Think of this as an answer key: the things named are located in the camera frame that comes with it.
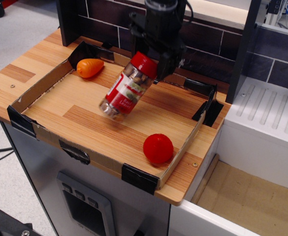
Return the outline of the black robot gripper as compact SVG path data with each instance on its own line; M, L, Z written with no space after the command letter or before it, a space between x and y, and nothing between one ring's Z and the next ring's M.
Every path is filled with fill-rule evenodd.
M183 26L185 3L147 3L146 13L129 14L131 53L147 55L152 49L159 54L157 81L173 74L186 47L179 35Z

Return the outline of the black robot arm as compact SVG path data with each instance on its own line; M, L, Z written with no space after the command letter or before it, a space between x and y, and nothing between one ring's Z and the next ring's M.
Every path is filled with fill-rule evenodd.
M132 55L150 49L159 54L156 83L174 73L186 51L179 34L186 5L185 0L146 0L145 15L129 14Z

